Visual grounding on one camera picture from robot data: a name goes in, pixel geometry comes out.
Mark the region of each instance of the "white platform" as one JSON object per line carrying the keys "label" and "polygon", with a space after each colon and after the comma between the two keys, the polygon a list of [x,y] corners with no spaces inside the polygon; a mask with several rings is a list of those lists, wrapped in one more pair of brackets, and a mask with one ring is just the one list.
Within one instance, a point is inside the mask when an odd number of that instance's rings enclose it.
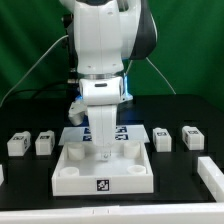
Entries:
{"label": "white platform", "polygon": [[[102,161],[100,150],[94,148],[91,142],[79,143],[85,148],[83,159],[71,159],[68,147],[72,143],[65,143],[52,177],[53,195],[152,193],[153,174],[144,143],[139,142],[139,156],[126,158],[126,142],[116,142],[107,161]],[[61,175],[66,167],[73,167],[74,172],[71,169],[72,172],[69,170],[68,175]],[[142,168],[145,168],[145,174],[142,174]],[[131,174],[130,169],[134,169],[135,174]]]}

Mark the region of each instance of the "white object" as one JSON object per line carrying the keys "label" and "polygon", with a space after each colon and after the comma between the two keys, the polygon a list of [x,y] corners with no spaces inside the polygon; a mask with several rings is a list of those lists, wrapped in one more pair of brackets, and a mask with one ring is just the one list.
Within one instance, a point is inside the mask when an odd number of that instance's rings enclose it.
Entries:
{"label": "white object", "polygon": [[146,174],[146,168],[140,165],[129,166],[127,169],[128,173],[132,175]]}
{"label": "white object", "polygon": [[83,160],[85,158],[85,149],[81,143],[71,143],[68,145],[68,157],[71,160]]}
{"label": "white object", "polygon": [[224,202],[224,175],[210,157],[198,158],[198,174],[217,202]]}
{"label": "white object", "polygon": [[37,155],[51,155],[55,145],[53,131],[41,132],[35,142]]}
{"label": "white object", "polygon": [[122,71],[122,35],[117,0],[98,7],[75,1],[73,13],[78,73],[98,75]]}
{"label": "white object", "polygon": [[187,145],[189,150],[204,149],[204,135],[196,127],[183,127],[182,140]]}
{"label": "white object", "polygon": [[137,159],[141,154],[139,141],[128,141],[124,143],[124,157],[127,159]]}
{"label": "white object", "polygon": [[0,223],[18,224],[223,224],[224,203],[106,206],[0,212]]}
{"label": "white object", "polygon": [[59,172],[60,177],[72,178],[79,176],[79,169],[76,167],[65,167],[62,168]]}
{"label": "white object", "polygon": [[153,143],[157,152],[171,152],[172,139],[167,129],[153,129]]}
{"label": "white object", "polygon": [[30,147],[30,138],[28,131],[16,133],[7,143],[9,156],[23,156]]}
{"label": "white object", "polygon": [[83,104],[82,100],[76,100],[70,106],[68,118],[73,125],[80,125],[83,122],[85,112],[86,106]]}
{"label": "white object", "polygon": [[0,186],[2,185],[3,181],[4,181],[4,175],[3,175],[2,165],[0,165]]}
{"label": "white object", "polygon": [[115,141],[117,105],[123,93],[123,80],[80,80],[80,93],[87,106],[93,144],[110,147]]}
{"label": "white object", "polygon": [[[72,144],[64,145],[52,176],[54,196],[153,192],[153,173],[143,142],[140,142],[140,157],[135,159],[124,157],[124,142],[114,143],[107,161],[102,161],[100,149],[91,142],[80,143],[85,158],[73,160],[68,153]],[[71,167],[79,170],[79,176],[61,175],[63,169]]]}

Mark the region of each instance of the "white box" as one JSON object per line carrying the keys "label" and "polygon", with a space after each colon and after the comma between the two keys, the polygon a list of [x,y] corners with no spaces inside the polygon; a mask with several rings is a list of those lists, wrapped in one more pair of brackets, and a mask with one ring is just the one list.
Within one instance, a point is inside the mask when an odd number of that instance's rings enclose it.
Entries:
{"label": "white box", "polygon": [[189,150],[204,149],[204,135],[196,127],[183,127],[182,140],[187,145]]}
{"label": "white box", "polygon": [[51,155],[55,145],[53,131],[41,132],[35,142],[37,155]]}
{"label": "white box", "polygon": [[157,152],[171,152],[172,139],[166,129],[153,129],[153,143]]}
{"label": "white box", "polygon": [[[107,161],[92,142],[75,143],[82,157],[71,152],[74,143],[65,143],[52,176],[53,195],[152,193],[152,169],[144,143],[138,142],[139,154],[124,152],[127,141],[114,143]],[[84,156],[78,145],[84,147]]]}
{"label": "white box", "polygon": [[16,133],[8,142],[9,156],[23,156],[30,147],[31,135],[28,131]]}

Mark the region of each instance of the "white plastic block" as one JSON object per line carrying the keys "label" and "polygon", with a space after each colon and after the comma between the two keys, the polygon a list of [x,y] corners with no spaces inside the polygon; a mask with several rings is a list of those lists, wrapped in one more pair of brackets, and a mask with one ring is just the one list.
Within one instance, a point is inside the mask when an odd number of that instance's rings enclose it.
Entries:
{"label": "white plastic block", "polygon": [[196,127],[183,127],[182,140],[187,145],[189,150],[204,149],[204,135]]}
{"label": "white plastic block", "polygon": [[224,202],[224,175],[210,157],[198,158],[198,174],[217,202]]}
{"label": "white plastic block", "polygon": [[9,156],[23,156],[30,147],[30,138],[28,131],[16,133],[7,143]]}
{"label": "white plastic block", "polygon": [[0,165],[0,186],[2,185],[3,181],[4,181],[4,175],[3,175],[2,165]]}
{"label": "white plastic block", "polygon": [[41,132],[36,142],[37,155],[51,155],[55,145],[55,136],[53,131]]}
{"label": "white plastic block", "polygon": [[65,143],[52,176],[53,195],[153,193],[144,143],[130,141],[129,150],[134,147],[134,153],[128,152],[128,145],[126,141],[114,143],[105,161],[101,148],[92,142]]}
{"label": "white plastic block", "polygon": [[172,139],[167,129],[153,129],[153,143],[157,152],[171,152]]}

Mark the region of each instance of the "black cable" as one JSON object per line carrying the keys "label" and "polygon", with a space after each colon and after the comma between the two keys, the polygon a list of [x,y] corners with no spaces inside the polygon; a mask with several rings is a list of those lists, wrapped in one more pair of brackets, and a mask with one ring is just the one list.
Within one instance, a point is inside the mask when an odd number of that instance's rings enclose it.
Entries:
{"label": "black cable", "polygon": [[[24,93],[24,92],[37,92],[39,91],[40,89],[23,89],[23,90],[18,90],[18,91],[15,91],[13,93],[11,93],[9,96],[7,96],[7,98],[5,99],[5,101],[7,101],[9,98],[19,94],[19,93]],[[43,92],[57,92],[57,91],[66,91],[67,89],[52,89],[52,90],[48,90],[48,89],[45,89],[45,90],[42,90]]]}
{"label": "black cable", "polygon": [[67,82],[65,81],[58,81],[58,82],[53,82],[53,83],[50,83],[44,87],[42,87],[41,89],[39,89],[38,91],[36,91],[36,93],[34,93],[30,99],[35,99],[39,94],[41,94],[41,92],[53,87],[53,86],[59,86],[59,85],[66,85]]}

